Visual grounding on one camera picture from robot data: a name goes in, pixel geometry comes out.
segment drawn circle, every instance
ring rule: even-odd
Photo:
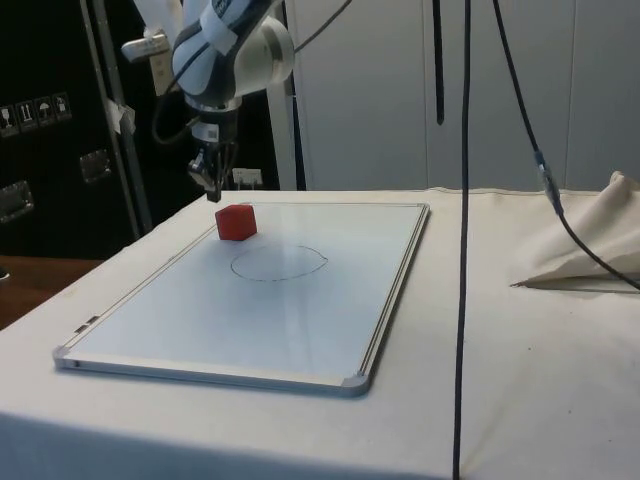
[[[231,262],[231,271],[254,282],[282,282],[311,275],[328,262],[313,248],[270,245],[239,255]]]

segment red cube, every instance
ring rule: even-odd
[[[241,242],[258,233],[251,205],[230,205],[216,212],[220,240]]]

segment white tablecloth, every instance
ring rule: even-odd
[[[566,208],[584,200],[566,196]],[[337,399],[55,371],[55,346],[213,223],[214,206],[200,200],[0,332],[0,478],[450,475],[459,195],[225,195],[240,201],[431,205],[370,393]],[[508,286],[512,252],[552,215],[542,195],[472,197],[463,471],[487,480],[635,480],[640,299]]]

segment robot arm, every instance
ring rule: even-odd
[[[178,80],[190,104],[224,107],[234,99],[284,81],[293,69],[289,32],[268,12],[281,0],[208,0],[173,46]]]
[[[235,163],[242,97],[285,81],[293,70],[293,40],[282,23],[268,16],[281,1],[184,0],[182,7],[178,0],[135,0],[148,26],[178,32],[167,33],[166,40],[172,49],[174,81],[194,113],[188,128],[198,154],[189,164],[189,174],[211,201],[220,200]],[[176,28],[177,22],[184,23],[182,29]],[[167,42],[163,45],[150,36],[130,42],[123,52],[136,60],[166,48]]]

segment crumpled cloth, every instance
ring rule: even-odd
[[[610,184],[578,211],[565,211],[569,225],[600,258],[640,278],[640,184],[615,172]],[[569,237],[554,217],[516,252],[512,284],[549,289],[637,292],[613,279]]]

